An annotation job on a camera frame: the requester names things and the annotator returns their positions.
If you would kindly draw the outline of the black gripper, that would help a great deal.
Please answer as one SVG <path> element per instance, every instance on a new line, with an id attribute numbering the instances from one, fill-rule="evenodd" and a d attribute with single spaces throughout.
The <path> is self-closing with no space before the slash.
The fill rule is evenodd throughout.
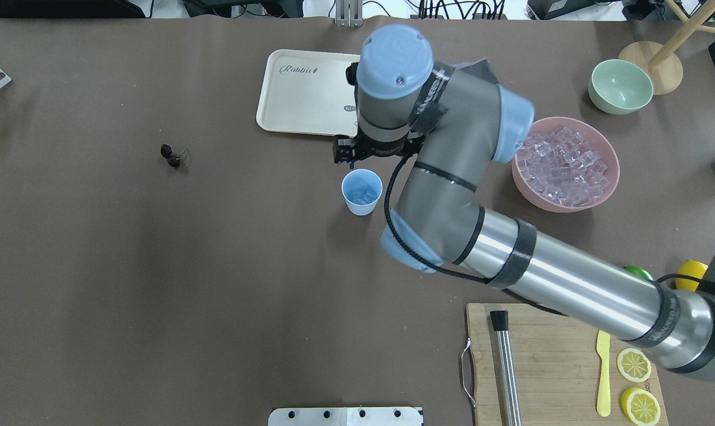
<path id="1" fill-rule="evenodd" d="M 409 133 L 393 142 L 379 142 L 362 133 L 355 137 L 336 135 L 333 141 L 333 162 L 354 165 L 368 157 L 414 156 L 422 146 L 423 136 L 420 133 Z"/>

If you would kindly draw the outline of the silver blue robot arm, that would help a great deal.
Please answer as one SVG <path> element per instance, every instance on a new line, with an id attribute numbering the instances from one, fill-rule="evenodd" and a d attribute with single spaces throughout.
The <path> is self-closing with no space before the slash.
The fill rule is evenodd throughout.
<path id="1" fill-rule="evenodd" d="M 669 372 L 715 382 L 715 255 L 695 292 L 675 291 L 474 202 L 488 165 L 514 159 L 535 114 L 496 83 L 485 60 L 445 64 L 422 32 L 390 24 L 368 35 L 346 76 L 358 128 L 336 138 L 334 161 L 400 156 L 402 168 L 416 157 L 395 208 L 384 199 L 390 256 L 576 318 Z"/>

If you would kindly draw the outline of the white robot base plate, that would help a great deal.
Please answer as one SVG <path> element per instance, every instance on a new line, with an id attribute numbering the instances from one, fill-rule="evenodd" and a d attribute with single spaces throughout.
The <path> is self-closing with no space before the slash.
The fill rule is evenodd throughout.
<path id="1" fill-rule="evenodd" d="M 274 409 L 268 425 L 423 425 L 422 408 L 410 406 Z"/>

